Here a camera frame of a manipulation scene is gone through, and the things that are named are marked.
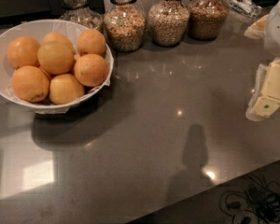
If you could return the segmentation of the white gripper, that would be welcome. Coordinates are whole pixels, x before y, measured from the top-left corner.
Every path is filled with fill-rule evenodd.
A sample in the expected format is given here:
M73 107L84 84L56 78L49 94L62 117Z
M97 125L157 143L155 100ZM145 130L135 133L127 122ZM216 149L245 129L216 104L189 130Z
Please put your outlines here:
M271 9L266 21L264 48L280 57L280 0ZM262 121L279 108L280 58L275 58L268 66L262 63L259 65L245 117L252 121Z

